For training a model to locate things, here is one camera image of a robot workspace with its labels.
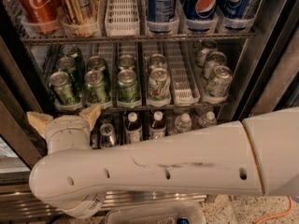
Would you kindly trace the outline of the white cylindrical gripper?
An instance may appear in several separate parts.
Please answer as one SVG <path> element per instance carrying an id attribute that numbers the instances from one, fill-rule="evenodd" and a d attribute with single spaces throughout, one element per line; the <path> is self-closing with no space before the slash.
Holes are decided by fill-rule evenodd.
<path id="1" fill-rule="evenodd" d="M 90 130 L 101 115 L 101 107 L 93 104 L 81 110 L 79 115 L 53 119 L 44 113 L 26 113 L 29 124 L 42 138 L 45 137 L 49 154 L 67 149 L 90 149 Z"/>

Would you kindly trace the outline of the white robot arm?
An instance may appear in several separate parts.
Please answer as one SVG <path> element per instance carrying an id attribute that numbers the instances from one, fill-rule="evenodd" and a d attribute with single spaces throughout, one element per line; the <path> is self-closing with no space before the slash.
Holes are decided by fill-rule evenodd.
<path id="1" fill-rule="evenodd" d="M 79 116 L 53 119 L 29 177 L 37 199 L 71 217 L 93 216 L 109 191 L 299 195 L 299 107 L 103 149 L 90 133 Z"/>

